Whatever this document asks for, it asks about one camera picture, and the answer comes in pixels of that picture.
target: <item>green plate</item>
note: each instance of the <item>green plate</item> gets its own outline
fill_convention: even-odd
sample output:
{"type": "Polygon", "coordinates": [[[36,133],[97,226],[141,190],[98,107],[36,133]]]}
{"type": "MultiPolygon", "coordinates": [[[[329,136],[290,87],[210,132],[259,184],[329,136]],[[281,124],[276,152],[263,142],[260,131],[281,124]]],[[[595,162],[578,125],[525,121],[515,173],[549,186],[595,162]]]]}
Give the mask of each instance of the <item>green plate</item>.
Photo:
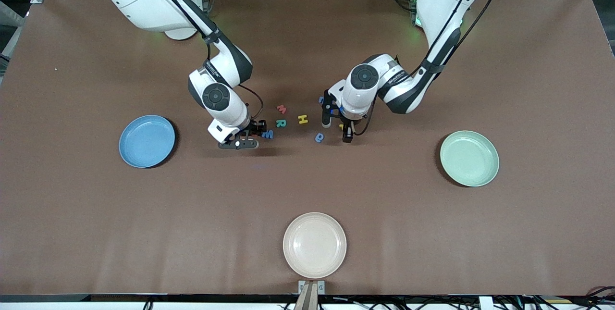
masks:
{"type": "Polygon", "coordinates": [[[440,161],[453,180],[466,186],[486,185],[499,170],[498,151],[489,139],[473,131],[457,131],[446,137],[440,161]]]}

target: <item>blue plate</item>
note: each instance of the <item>blue plate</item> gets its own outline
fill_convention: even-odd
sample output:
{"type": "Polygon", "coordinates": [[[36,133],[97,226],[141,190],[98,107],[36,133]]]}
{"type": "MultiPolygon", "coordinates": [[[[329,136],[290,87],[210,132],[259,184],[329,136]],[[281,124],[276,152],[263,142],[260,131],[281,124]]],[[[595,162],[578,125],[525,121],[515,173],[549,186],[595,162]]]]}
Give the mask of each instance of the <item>blue plate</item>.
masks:
{"type": "Polygon", "coordinates": [[[159,115],[143,115],[123,129],[119,154],[127,164],[137,168],[158,165],[175,146],[175,129],[159,115]]]}

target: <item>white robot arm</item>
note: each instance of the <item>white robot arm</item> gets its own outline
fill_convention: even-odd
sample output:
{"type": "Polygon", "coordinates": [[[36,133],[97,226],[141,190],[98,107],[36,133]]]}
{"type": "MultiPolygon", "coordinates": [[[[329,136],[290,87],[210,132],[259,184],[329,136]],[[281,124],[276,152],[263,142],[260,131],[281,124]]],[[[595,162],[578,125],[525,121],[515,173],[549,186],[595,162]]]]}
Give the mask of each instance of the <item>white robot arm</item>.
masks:
{"type": "Polygon", "coordinates": [[[252,75],[252,62],[192,0],[112,0],[136,27],[187,38],[199,31],[206,44],[220,50],[189,75],[188,91],[213,117],[208,131],[223,149],[257,148],[250,136],[266,131],[264,120],[255,122],[233,91],[252,75]]]}
{"type": "Polygon", "coordinates": [[[341,119],[343,141],[350,143],[354,124],[367,117],[376,95],[393,113],[406,114],[420,104],[429,85],[444,69],[456,49],[461,19],[474,0],[417,0],[417,13],[425,31],[429,51],[421,65],[411,73],[388,54],[370,56],[352,69],[345,80],[325,90],[322,105],[324,127],[331,118],[341,119]]]}

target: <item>metal bracket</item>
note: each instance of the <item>metal bracket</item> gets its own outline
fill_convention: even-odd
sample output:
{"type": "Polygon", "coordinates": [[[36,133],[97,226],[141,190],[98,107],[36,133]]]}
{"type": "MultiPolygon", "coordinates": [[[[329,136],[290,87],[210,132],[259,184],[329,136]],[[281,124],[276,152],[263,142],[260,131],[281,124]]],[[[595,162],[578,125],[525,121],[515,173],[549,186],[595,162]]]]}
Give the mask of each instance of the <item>metal bracket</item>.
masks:
{"type": "MultiPolygon", "coordinates": [[[[299,291],[297,293],[301,293],[301,291],[303,290],[303,286],[305,286],[305,284],[306,284],[306,281],[299,280],[299,291]]],[[[316,286],[318,286],[319,295],[325,294],[325,281],[324,280],[317,281],[316,286]]]]}

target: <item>brown table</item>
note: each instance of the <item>brown table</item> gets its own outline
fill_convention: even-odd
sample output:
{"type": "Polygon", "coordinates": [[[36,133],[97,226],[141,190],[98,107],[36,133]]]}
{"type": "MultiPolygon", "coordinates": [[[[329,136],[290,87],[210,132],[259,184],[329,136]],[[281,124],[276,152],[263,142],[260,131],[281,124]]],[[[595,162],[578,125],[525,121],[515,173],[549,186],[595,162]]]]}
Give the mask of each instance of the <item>brown table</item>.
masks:
{"type": "Polygon", "coordinates": [[[212,18],[252,58],[263,116],[288,120],[258,150],[207,133],[186,88],[199,38],[139,30],[109,0],[33,6],[0,90],[1,293],[293,292],[282,238],[308,211],[348,239],[328,293],[615,284],[615,61],[591,0],[494,0],[421,106],[378,101],[351,145],[321,128],[323,90],[372,54],[413,69],[426,52],[393,0],[216,0],[212,18]],[[178,150],[131,168],[117,141],[148,113],[178,126],[178,150]],[[439,143],[463,129],[498,148],[485,187],[440,169],[439,143]]]}

